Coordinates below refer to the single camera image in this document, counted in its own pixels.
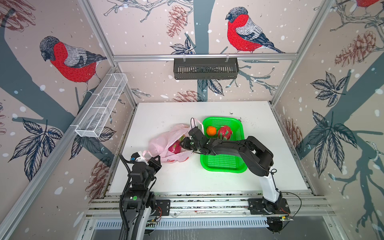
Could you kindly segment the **orange fruit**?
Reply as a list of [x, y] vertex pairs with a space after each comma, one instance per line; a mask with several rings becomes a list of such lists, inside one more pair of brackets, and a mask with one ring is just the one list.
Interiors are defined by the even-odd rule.
[[210, 137], [214, 137], [217, 134], [217, 129], [213, 126], [208, 126], [206, 129], [206, 133]]

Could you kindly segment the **red dragon fruit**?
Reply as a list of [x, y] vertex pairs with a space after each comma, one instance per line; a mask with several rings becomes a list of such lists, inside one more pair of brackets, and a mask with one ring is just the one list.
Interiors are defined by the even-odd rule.
[[168, 151], [173, 154], [179, 154], [182, 151], [181, 142], [184, 140], [185, 136], [181, 136], [177, 141], [175, 141], [169, 148]]
[[233, 135], [233, 131], [229, 126], [222, 126], [218, 130], [218, 139], [220, 140], [230, 140]]

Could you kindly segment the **pink plastic fruit bag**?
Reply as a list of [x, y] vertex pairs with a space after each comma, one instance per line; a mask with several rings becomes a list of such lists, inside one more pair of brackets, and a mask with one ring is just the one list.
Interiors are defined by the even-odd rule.
[[192, 155], [193, 151], [182, 148], [181, 153], [173, 154], [168, 148], [177, 141], [181, 136], [189, 137], [188, 132], [192, 129], [190, 125], [178, 124], [171, 128], [170, 131], [164, 132], [149, 141], [148, 149], [143, 151], [143, 156], [147, 161], [150, 158], [159, 155], [161, 163], [185, 162]]

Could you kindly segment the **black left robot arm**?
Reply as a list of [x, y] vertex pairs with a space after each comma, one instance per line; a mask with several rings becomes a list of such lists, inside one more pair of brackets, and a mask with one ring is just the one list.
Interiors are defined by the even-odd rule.
[[120, 155], [120, 161], [128, 172], [119, 201], [122, 219], [120, 240], [142, 240], [149, 216], [156, 209], [156, 197], [151, 189], [157, 179], [155, 175], [162, 167], [161, 157], [157, 155], [143, 162], [138, 162], [138, 158], [138, 153], [130, 161]]

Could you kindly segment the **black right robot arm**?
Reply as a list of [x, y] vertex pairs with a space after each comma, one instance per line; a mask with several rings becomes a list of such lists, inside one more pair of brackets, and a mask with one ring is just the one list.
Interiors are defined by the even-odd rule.
[[207, 138], [197, 127], [189, 131], [189, 137], [181, 141], [181, 147], [205, 156], [229, 155], [240, 157], [248, 169], [260, 178], [263, 203], [270, 212], [283, 207], [282, 193], [278, 190], [273, 166], [273, 153], [253, 136], [245, 140], [229, 141]]

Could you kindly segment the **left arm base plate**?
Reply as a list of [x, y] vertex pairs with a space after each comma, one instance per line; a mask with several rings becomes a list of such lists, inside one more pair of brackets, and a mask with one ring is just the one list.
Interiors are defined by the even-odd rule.
[[169, 216], [171, 208], [170, 200], [156, 200], [155, 208], [151, 213], [151, 216], [162, 217]]

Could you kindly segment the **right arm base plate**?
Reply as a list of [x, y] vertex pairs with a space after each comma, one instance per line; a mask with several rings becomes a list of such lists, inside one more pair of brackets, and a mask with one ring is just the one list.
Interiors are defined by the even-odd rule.
[[248, 210], [251, 215], [290, 215], [291, 211], [288, 202], [279, 198], [276, 202], [262, 199], [248, 199]]

